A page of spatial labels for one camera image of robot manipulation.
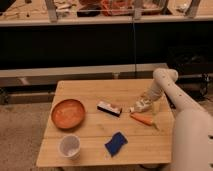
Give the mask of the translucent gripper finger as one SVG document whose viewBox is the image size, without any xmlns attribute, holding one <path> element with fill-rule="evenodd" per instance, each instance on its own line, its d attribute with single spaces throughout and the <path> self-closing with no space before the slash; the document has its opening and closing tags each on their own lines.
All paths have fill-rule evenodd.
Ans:
<svg viewBox="0 0 213 171">
<path fill-rule="evenodd" d="M 152 114 L 157 115 L 160 112 L 161 100 L 154 101 L 152 103 Z"/>
</svg>

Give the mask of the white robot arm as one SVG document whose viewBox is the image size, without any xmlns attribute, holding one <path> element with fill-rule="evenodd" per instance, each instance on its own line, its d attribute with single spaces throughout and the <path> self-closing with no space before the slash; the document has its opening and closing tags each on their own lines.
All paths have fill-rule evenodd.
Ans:
<svg viewBox="0 0 213 171">
<path fill-rule="evenodd" d="M 178 72 L 157 68 L 148 96 L 158 100 L 165 93 L 176 107 L 171 171 L 213 171 L 213 116 L 179 86 Z"/>
</svg>

